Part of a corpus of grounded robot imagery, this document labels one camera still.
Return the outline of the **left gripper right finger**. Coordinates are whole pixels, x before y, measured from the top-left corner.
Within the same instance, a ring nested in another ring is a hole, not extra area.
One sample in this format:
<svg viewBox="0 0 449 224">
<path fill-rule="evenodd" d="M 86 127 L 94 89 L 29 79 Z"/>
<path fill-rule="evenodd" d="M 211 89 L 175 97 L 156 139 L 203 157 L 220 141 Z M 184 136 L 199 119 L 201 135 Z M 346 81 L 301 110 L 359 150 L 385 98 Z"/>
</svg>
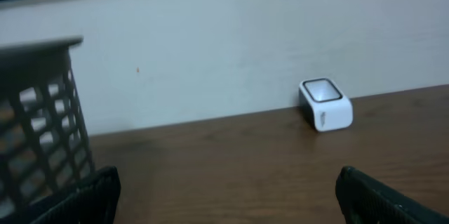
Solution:
<svg viewBox="0 0 449 224">
<path fill-rule="evenodd" d="M 448 217 L 352 166 L 337 177 L 335 195 L 347 223 L 448 224 Z"/>
</svg>

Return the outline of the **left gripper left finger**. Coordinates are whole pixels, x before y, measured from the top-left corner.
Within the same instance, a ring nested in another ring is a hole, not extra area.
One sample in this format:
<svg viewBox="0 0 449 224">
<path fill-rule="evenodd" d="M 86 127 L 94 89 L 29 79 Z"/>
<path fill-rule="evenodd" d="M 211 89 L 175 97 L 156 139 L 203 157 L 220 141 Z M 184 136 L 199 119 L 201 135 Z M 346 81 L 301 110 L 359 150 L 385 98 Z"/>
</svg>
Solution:
<svg viewBox="0 0 449 224">
<path fill-rule="evenodd" d="M 95 171 L 1 219 L 1 224 L 113 224 L 121 182 L 115 166 Z"/>
</svg>

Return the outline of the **grey plastic mesh basket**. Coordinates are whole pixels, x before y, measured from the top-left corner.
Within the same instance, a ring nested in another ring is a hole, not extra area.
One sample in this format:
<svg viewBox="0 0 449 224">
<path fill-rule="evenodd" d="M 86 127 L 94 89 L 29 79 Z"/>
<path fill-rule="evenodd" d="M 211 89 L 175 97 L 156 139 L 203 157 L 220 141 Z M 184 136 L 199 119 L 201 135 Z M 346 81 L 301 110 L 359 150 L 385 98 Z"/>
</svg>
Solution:
<svg viewBox="0 0 449 224">
<path fill-rule="evenodd" d="M 1 46 L 1 217 L 94 172 L 69 52 L 82 36 Z"/>
</svg>

